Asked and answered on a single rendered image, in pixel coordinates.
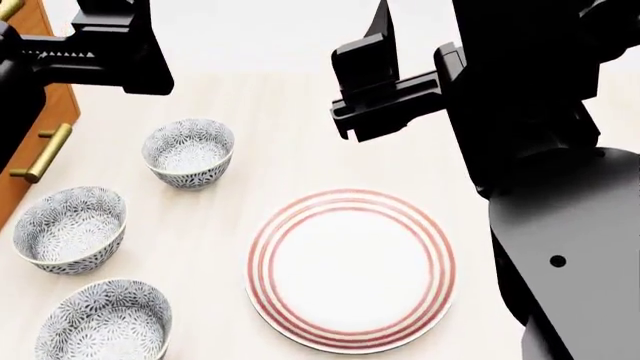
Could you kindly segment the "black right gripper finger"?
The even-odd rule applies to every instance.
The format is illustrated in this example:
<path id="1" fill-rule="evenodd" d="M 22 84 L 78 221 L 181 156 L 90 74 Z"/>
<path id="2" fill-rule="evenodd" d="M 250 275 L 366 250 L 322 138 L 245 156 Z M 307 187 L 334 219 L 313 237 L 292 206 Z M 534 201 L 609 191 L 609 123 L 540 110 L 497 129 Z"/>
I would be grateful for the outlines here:
<path id="1" fill-rule="evenodd" d="M 344 101 L 362 98 L 399 80 L 395 30 L 387 0 L 380 0 L 363 38 L 331 53 L 331 64 Z"/>
<path id="2" fill-rule="evenodd" d="M 463 47 L 449 42 L 438 47 L 433 58 L 438 74 L 440 91 L 442 94 L 446 94 L 451 83 L 466 68 L 466 55 Z"/>

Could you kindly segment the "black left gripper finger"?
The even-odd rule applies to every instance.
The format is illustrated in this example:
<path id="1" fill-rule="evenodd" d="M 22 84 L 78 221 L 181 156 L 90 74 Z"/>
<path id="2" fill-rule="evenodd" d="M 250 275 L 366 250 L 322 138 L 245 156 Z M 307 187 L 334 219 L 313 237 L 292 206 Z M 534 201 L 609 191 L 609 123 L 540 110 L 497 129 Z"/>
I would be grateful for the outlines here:
<path id="1" fill-rule="evenodd" d="M 119 86 L 128 94 L 168 95 L 174 80 L 153 32 L 150 0 L 76 0 L 74 44 L 85 85 Z"/>

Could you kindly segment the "blue floral patterned bowl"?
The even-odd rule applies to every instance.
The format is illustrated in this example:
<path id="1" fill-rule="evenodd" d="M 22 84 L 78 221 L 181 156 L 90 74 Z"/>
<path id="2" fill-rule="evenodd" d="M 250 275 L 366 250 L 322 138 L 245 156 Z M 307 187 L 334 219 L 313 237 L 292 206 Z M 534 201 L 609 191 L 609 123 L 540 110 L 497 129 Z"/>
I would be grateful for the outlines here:
<path id="1" fill-rule="evenodd" d="M 163 125 L 145 139 L 141 155 L 162 182 L 180 190 L 212 185 L 228 169 L 233 132 L 212 119 L 182 119 Z"/>
<path id="2" fill-rule="evenodd" d="M 97 281 L 63 299 L 44 321 L 34 360 L 164 360 L 172 310 L 143 281 Z"/>
<path id="3" fill-rule="evenodd" d="M 19 257 L 55 275 L 81 275 L 102 266 L 120 248 L 127 206 L 100 186 L 64 189 L 35 202 L 14 227 Z"/>

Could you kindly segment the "white plate with red rings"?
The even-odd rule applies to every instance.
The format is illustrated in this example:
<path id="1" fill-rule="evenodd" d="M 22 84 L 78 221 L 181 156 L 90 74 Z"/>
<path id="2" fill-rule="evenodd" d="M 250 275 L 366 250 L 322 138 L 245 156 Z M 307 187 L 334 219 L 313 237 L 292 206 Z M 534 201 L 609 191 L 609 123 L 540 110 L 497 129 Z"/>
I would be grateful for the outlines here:
<path id="1" fill-rule="evenodd" d="M 451 306 L 454 251 L 418 207 L 378 191 L 301 197 L 260 228 L 248 250 L 246 293 L 292 341 L 363 355 L 425 335 Z"/>

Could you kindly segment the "wooden cabinet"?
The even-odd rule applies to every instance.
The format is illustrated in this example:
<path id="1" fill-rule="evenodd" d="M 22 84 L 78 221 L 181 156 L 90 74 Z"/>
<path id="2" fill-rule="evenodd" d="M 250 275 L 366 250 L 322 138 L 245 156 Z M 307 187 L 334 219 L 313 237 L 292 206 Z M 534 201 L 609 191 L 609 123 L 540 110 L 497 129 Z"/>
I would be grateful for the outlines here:
<path id="1" fill-rule="evenodd" d="M 22 35 L 53 35 L 42 0 L 25 0 L 25 5 L 11 17 L 9 24 Z M 59 125 L 72 125 L 80 110 L 71 86 L 52 84 L 45 88 L 46 104 L 40 116 L 13 151 L 8 164 L 0 172 L 0 229 L 6 224 L 31 185 L 26 180 L 9 176 L 10 170 L 27 168 L 46 145 L 39 131 L 53 131 Z"/>

